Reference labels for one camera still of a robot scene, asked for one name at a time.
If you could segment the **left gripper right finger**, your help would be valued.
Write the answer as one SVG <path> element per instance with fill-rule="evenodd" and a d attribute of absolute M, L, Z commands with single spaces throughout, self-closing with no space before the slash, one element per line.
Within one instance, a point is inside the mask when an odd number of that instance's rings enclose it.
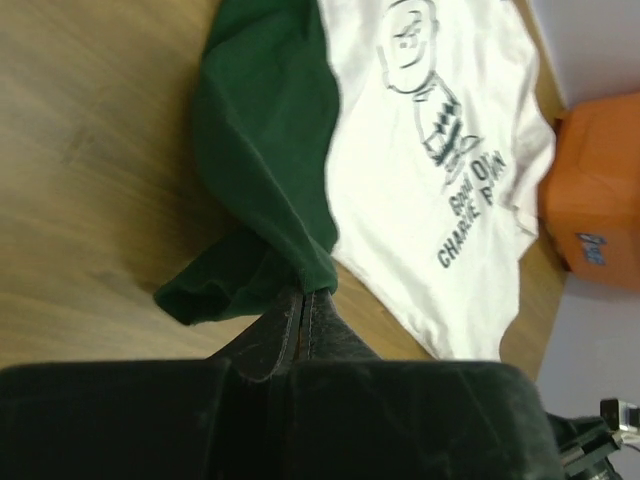
<path fill-rule="evenodd" d="M 337 312 L 327 289 L 305 295 L 299 329 L 298 359 L 380 360 Z"/>

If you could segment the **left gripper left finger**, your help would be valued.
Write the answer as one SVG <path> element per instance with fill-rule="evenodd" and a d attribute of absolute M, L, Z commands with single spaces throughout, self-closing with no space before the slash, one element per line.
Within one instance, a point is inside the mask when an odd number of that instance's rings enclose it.
<path fill-rule="evenodd" d="M 297 288 L 284 288 L 264 314 L 207 360 L 229 361 L 256 382 L 288 370 L 299 344 L 304 302 Z"/>

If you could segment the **white green-sleeved t-shirt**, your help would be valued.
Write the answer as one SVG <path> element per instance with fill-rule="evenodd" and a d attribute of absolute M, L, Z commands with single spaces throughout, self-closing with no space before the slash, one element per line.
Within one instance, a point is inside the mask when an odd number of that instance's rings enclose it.
<path fill-rule="evenodd" d="M 554 134 L 511 1 L 224 1 L 194 156 L 238 228 L 155 293 L 193 325 L 358 278 L 433 357 L 496 360 Z"/>

